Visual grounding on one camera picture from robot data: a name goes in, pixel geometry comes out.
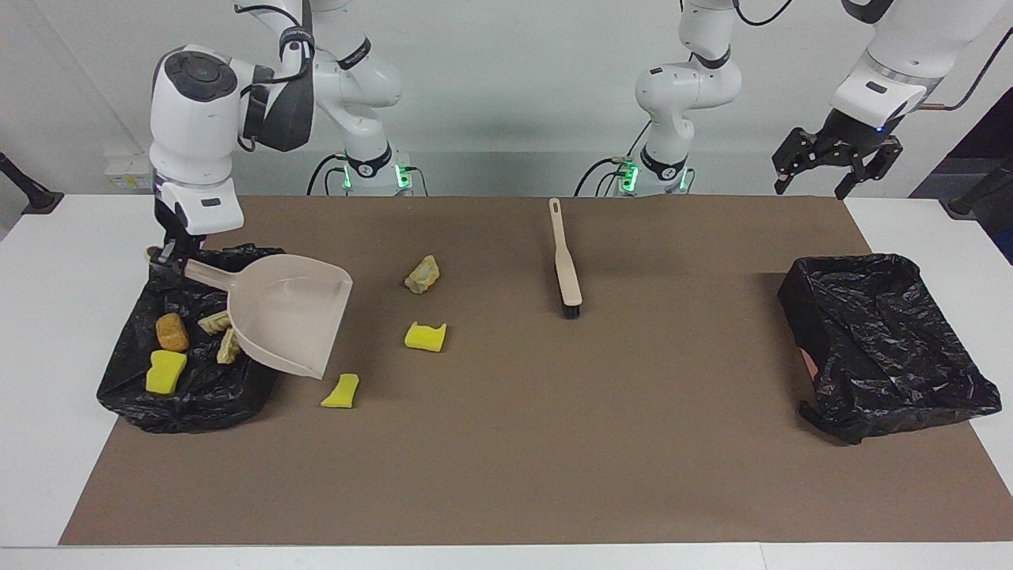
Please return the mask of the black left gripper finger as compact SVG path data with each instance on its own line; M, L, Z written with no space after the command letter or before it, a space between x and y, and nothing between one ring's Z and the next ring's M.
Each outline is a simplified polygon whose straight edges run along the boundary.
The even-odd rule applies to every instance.
M772 155L772 165L776 171L774 190L777 195L784 195L789 184L800 173L824 165L819 149L820 141L820 133L807 132L803 127L793 127L787 134Z
M849 172L835 188L836 198L845 199L858 184L865 183L865 181L882 180L889 173L903 150L904 147L897 136L889 136L879 145L868 163L863 162L863 158L858 155L857 151L853 151L849 162Z

